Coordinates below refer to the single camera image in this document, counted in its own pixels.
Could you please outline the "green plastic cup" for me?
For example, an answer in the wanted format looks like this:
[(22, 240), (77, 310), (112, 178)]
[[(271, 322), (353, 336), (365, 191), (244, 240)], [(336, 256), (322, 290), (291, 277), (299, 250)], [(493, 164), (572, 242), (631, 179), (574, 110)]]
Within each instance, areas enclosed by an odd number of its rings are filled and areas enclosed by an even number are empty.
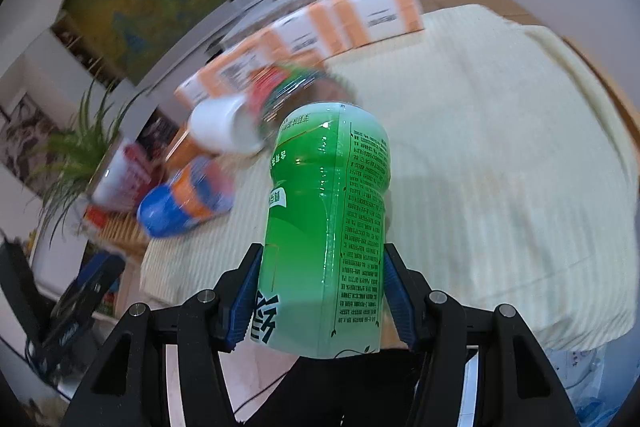
[(250, 338), (314, 359), (378, 351), (390, 147), (363, 109), (295, 109), (270, 159), (272, 189)]

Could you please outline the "white plastic cup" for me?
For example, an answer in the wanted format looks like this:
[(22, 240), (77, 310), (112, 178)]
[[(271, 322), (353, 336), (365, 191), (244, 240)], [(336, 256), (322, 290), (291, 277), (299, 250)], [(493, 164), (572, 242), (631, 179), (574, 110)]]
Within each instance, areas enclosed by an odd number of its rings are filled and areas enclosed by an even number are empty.
[(190, 138), (209, 153), (254, 155), (264, 141), (245, 94), (206, 98), (188, 121)]

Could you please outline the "red green label clear cup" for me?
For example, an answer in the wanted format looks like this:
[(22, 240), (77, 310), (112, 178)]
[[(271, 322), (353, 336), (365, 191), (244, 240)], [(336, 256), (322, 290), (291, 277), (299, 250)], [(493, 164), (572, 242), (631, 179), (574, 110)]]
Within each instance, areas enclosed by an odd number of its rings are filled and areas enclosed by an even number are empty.
[(278, 130), (295, 109), (311, 103), (357, 104), (346, 80), (321, 68), (277, 62), (252, 72), (248, 106), (260, 136), (274, 147)]

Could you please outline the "wooden slatted tray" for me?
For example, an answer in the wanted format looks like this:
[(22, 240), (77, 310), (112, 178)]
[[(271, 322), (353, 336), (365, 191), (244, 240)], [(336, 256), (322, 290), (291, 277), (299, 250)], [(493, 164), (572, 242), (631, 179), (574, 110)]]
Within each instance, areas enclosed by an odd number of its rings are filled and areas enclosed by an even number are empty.
[(107, 212), (89, 205), (82, 216), (84, 230), (94, 243), (141, 262), (150, 239), (131, 212)]

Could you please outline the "green potted plant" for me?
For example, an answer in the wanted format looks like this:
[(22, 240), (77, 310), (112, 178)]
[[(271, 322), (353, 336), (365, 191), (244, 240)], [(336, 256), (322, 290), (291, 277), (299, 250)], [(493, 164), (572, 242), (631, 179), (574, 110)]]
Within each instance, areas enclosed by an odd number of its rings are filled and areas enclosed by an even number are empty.
[(65, 225), (67, 213), (72, 209), (81, 195), (87, 195), (88, 187), (96, 176), (107, 152), (122, 135), (120, 128), (130, 108), (137, 99), (146, 95), (150, 89), (137, 92), (128, 102), (122, 104), (116, 116), (105, 124), (107, 113), (114, 103), (111, 92), (105, 91), (96, 113), (91, 115), (90, 104), (93, 86), (81, 95), (78, 111), (70, 121), (70, 127), (52, 132), (43, 145), (35, 147), (29, 155), (45, 153), (51, 155), (50, 164), (38, 166), (27, 178), (28, 181), (38, 176), (53, 176), (53, 180), (43, 190), (42, 207), (39, 213), (39, 226), (49, 231), (49, 242), (59, 227)]

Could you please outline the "red white plant pot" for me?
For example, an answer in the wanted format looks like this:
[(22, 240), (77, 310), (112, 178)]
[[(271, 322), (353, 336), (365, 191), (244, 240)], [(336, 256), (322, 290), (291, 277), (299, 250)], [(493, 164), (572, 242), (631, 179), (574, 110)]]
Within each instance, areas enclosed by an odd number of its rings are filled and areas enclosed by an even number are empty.
[(87, 187), (90, 202), (105, 211), (134, 212), (160, 184), (162, 170), (136, 141), (119, 138), (107, 150)]

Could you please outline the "striped yellow tablecloth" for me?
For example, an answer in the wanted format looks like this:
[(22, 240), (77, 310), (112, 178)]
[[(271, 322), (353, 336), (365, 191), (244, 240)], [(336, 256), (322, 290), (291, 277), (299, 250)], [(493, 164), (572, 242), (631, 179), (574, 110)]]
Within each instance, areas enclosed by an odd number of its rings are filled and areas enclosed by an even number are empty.
[[(385, 243), (462, 305), (510, 303), (537, 340), (591, 350), (636, 321), (634, 143), (599, 79), (550, 29), (480, 5), (331, 58), (390, 147)], [(226, 158), (232, 210), (154, 239), (141, 286), (178, 305), (264, 245), (274, 147)]]

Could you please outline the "black bag on floor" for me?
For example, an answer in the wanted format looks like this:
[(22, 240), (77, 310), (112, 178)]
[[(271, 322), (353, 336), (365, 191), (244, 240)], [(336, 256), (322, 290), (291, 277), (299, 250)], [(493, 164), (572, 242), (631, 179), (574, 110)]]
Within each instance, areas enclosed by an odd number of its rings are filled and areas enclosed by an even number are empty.
[(145, 150), (149, 160), (155, 160), (163, 155), (172, 139), (175, 138), (179, 127), (160, 110), (155, 109), (139, 132), (136, 141)]

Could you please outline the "orange tissue pack barcode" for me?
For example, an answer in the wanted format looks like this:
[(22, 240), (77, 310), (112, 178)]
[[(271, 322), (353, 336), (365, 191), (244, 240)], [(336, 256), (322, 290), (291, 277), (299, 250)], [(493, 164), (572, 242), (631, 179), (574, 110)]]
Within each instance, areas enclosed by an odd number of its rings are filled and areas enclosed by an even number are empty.
[(235, 91), (250, 84), (253, 72), (290, 54), (290, 48), (272, 29), (262, 29), (243, 39), (215, 60), (216, 76)]

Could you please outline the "orange tissue pack far left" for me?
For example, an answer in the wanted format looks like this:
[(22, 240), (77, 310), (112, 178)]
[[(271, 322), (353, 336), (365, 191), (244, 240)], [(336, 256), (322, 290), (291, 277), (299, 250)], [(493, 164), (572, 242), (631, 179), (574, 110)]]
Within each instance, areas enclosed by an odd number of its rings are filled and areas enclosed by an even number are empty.
[(175, 98), (192, 109), (206, 98), (220, 98), (235, 92), (235, 89), (220, 75), (220, 56), (186, 78), (174, 91)]

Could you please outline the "orange tissue pack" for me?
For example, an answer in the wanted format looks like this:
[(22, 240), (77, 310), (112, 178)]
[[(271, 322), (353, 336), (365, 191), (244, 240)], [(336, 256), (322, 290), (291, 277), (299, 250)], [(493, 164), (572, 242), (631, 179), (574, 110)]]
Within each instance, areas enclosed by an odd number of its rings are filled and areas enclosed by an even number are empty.
[(354, 48), (424, 29), (419, 0), (330, 1)]
[(322, 58), (329, 58), (349, 49), (330, 0), (312, 2), (280, 17), (270, 29), (292, 54), (316, 51)]
[(174, 91), (175, 98), (192, 109), (206, 98), (220, 98), (235, 92), (235, 89), (220, 75), (220, 56), (186, 78)]

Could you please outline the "orange tissue pack far right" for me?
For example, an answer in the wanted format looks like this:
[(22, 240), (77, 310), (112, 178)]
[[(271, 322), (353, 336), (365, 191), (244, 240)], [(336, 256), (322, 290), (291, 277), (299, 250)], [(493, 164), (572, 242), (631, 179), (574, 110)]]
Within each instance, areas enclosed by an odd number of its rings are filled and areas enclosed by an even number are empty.
[(354, 48), (424, 29), (419, 0), (330, 1)]

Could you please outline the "ink painting wall scroll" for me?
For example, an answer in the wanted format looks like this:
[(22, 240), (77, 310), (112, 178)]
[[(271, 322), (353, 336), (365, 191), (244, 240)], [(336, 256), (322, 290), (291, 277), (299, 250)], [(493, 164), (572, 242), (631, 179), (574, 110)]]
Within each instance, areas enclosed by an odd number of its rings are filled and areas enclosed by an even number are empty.
[(54, 180), (50, 167), (58, 158), (48, 150), (48, 143), (58, 127), (27, 94), (9, 116), (1, 125), (1, 164), (42, 197)]

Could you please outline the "wooden wall shelf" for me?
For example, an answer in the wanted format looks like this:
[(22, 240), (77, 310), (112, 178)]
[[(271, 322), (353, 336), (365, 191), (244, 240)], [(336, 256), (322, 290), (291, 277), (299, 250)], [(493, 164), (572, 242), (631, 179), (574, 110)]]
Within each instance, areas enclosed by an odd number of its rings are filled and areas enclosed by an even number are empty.
[(58, 19), (51, 26), (51, 31), (66, 51), (96, 80), (112, 93), (124, 79), (122, 72), (102, 53), (79, 29), (73, 19), (66, 13), (58, 14)]

